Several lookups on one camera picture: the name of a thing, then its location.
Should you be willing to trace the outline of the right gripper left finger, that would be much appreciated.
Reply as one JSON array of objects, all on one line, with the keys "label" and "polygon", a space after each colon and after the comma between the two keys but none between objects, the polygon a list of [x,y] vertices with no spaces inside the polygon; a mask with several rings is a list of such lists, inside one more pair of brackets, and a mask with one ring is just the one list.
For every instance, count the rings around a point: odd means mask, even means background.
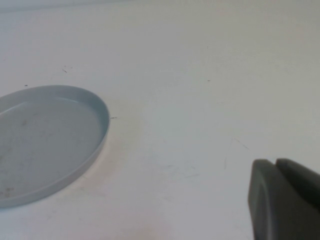
[{"label": "right gripper left finger", "polygon": [[252,163],[248,207],[256,240],[318,240],[320,201],[306,201],[276,162]]}]

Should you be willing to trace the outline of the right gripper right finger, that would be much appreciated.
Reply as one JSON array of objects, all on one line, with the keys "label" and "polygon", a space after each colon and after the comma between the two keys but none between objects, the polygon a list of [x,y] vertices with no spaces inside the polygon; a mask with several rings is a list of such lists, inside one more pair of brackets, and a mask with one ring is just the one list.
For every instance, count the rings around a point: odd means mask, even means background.
[{"label": "right gripper right finger", "polygon": [[287,158],[276,160],[276,167],[307,202],[320,201],[320,175]]}]

